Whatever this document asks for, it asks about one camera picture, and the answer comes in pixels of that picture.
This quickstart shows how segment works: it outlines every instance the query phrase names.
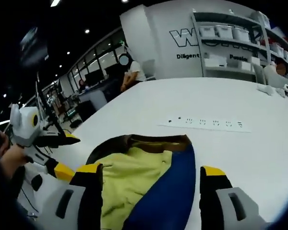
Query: yellow cloth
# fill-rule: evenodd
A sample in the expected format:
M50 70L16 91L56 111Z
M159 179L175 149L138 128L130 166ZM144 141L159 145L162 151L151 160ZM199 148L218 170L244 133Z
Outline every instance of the yellow cloth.
M132 147L97 161L103 169L101 229L121 230L135 204L170 168L172 152L148 153Z

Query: glass wall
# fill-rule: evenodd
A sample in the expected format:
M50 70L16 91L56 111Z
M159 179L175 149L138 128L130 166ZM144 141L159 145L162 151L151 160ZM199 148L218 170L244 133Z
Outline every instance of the glass wall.
M79 80L85 81L85 75L101 69L106 75L105 68L115 65L119 56L124 53L121 41L125 41L123 30L120 28L114 34L96 44L91 50L72 68L68 77L74 91L79 89Z

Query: blue fabric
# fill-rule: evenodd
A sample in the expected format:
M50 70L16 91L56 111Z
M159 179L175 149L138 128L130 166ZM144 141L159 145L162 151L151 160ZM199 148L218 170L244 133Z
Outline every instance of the blue fabric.
M195 192L192 145L173 152L171 167L148 190L125 220L123 230L183 230Z

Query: power strip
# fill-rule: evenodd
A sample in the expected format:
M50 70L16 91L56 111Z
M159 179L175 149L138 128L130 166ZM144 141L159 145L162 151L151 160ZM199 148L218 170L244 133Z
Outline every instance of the power strip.
M250 129L242 121L223 120L211 118L194 118L194 117L169 117L162 121L160 126L182 127L182 128L199 128L209 130L219 130L227 132L251 133Z

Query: white table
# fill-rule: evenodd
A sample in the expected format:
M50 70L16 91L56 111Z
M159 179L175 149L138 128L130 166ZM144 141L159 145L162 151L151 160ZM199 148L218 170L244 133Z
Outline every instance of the white table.
M186 229L201 227L200 167L222 169L274 221L288 201L288 98L268 96L252 82L186 78L147 81L106 104L73 133L80 143L54 157L76 170L103 141L124 134L187 134L195 149L196 189ZM251 133L158 126L169 115L240 119Z

